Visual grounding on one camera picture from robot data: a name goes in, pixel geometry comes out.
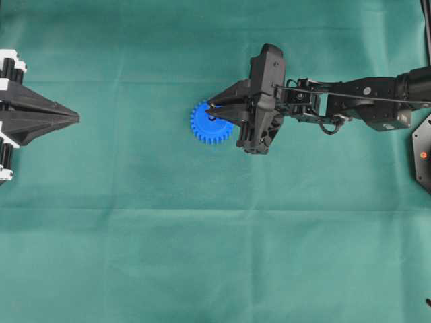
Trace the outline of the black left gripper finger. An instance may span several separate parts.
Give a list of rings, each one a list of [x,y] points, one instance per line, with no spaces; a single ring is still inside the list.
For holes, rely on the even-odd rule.
[[[79,122],[79,118],[56,114],[1,114],[6,121],[6,135],[20,147],[35,138]]]
[[[1,101],[14,108],[79,118],[78,113],[33,92],[17,82],[1,82]]]

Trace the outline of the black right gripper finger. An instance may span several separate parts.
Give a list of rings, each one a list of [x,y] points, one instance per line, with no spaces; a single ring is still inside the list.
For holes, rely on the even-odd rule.
[[[245,103],[228,104],[224,106],[212,105],[208,108],[207,113],[215,116],[217,119],[228,121],[235,125],[241,125],[244,122],[252,122],[253,115]]]
[[[251,81],[243,79],[216,94],[208,100],[209,105],[228,105],[244,101],[250,96]]]

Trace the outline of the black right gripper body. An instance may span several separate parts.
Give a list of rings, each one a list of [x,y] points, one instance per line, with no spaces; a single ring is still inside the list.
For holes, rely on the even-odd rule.
[[[275,45],[264,44],[260,54],[251,59],[251,89],[247,99],[250,120],[242,123],[236,142],[244,152],[268,154],[269,146],[284,122],[276,106],[280,98],[277,87],[284,84],[285,73],[284,54]]]

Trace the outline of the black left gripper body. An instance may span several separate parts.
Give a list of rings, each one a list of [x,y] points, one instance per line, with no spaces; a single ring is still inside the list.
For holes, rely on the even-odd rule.
[[[27,65],[21,61],[19,54],[13,49],[1,49],[1,95],[9,89],[9,83],[14,81],[22,84]],[[1,184],[13,179],[11,161],[13,150],[20,146],[6,135],[6,121],[1,117]]]

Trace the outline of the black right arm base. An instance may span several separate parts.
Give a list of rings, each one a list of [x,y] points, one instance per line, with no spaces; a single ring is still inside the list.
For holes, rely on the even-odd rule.
[[[411,139],[413,144],[414,169],[417,182],[430,193],[430,115],[415,129]]]

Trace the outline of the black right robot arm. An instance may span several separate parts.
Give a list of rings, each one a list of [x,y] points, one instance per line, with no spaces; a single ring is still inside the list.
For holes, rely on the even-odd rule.
[[[240,128],[236,144],[246,153],[265,155],[285,117],[334,135],[353,119],[376,131],[408,129],[412,112],[430,107],[429,67],[347,82],[305,78],[294,86],[285,77],[283,51],[264,44],[251,59],[249,77],[212,97],[206,112]]]

